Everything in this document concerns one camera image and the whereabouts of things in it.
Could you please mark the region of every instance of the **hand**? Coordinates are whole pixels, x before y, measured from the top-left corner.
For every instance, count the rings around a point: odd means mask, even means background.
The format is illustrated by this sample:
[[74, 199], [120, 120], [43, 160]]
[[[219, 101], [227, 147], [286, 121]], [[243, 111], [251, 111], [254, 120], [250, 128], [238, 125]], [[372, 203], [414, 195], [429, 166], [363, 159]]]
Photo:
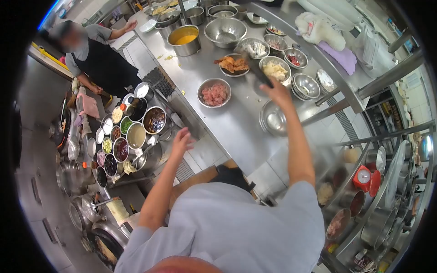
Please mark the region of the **hand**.
[[91, 89], [91, 91], [93, 91], [94, 94], [102, 94], [103, 88], [101, 88], [100, 86], [97, 85], [93, 85], [93, 88]]
[[269, 79], [273, 84], [273, 88], [270, 88], [267, 84], [261, 84], [260, 89], [281, 108], [289, 103], [292, 104], [290, 92], [287, 88], [280, 84], [275, 78], [269, 77]]
[[133, 20], [131, 22], [127, 22], [125, 27], [124, 27], [125, 32], [129, 32], [129, 31], [133, 30], [136, 27], [136, 25], [138, 25], [137, 20]]
[[194, 139], [190, 139], [191, 134], [188, 131], [188, 128], [182, 128], [177, 132], [176, 136], [173, 140], [173, 147], [171, 150], [171, 157], [175, 156], [176, 158], [182, 159], [185, 151], [193, 149], [194, 147], [190, 144], [196, 142]]

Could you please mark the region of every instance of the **red kitchen scale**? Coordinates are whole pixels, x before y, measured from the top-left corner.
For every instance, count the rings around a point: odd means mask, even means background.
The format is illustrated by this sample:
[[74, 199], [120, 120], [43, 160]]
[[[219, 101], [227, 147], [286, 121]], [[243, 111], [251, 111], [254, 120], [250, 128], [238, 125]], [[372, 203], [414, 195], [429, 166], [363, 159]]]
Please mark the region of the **red kitchen scale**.
[[381, 174], [379, 171], [371, 173], [370, 170], [361, 165], [352, 179], [356, 188], [369, 192], [371, 197], [375, 197], [381, 185]]

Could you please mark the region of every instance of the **pot of orange sauce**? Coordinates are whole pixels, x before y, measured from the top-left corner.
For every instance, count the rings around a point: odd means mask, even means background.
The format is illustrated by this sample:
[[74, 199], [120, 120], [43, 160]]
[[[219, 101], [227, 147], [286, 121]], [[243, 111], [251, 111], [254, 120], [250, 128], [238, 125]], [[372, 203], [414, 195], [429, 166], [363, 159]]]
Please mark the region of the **pot of orange sauce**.
[[200, 50], [199, 28], [188, 24], [173, 30], [167, 38], [178, 56], [189, 56]]

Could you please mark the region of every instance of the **black apron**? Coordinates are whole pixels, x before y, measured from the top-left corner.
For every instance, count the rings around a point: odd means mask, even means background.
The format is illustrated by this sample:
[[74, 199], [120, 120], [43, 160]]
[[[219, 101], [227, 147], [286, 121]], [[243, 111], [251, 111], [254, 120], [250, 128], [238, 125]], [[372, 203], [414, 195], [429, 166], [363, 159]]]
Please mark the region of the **black apron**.
[[88, 39], [88, 56], [85, 61], [76, 59], [74, 53], [71, 55], [82, 72], [113, 96], [122, 99], [128, 93], [125, 87], [132, 85], [135, 88], [139, 84], [138, 69], [109, 45]]

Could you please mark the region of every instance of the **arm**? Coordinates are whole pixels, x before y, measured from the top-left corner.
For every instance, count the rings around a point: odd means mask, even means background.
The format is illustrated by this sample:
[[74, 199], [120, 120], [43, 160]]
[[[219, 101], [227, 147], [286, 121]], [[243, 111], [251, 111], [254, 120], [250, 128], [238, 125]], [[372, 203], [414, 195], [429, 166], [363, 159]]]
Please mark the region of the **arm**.
[[290, 92], [275, 79], [270, 78], [270, 80], [273, 89], [264, 84], [260, 89], [281, 108], [287, 120], [289, 186], [299, 181], [307, 181], [315, 187], [316, 174], [312, 166], [311, 152]]
[[81, 73], [79, 76], [77, 76], [77, 79], [86, 87], [88, 87], [89, 90], [93, 91], [96, 94], [100, 94], [103, 91], [103, 88], [93, 85], [85, 73]]
[[182, 162], [185, 151], [192, 149], [190, 143], [193, 143], [194, 140], [190, 140], [190, 137], [191, 134], [188, 132], [187, 127], [176, 134], [170, 158], [142, 205], [138, 221], [139, 226], [148, 227], [152, 232], [155, 232], [163, 225], [170, 203], [176, 170]]
[[125, 27], [122, 29], [113, 29], [111, 32], [111, 35], [109, 36], [109, 40], [117, 39], [117, 38], [121, 37], [124, 33], [133, 30], [137, 24], [138, 24], [137, 20], [134, 20], [132, 22], [127, 22]]

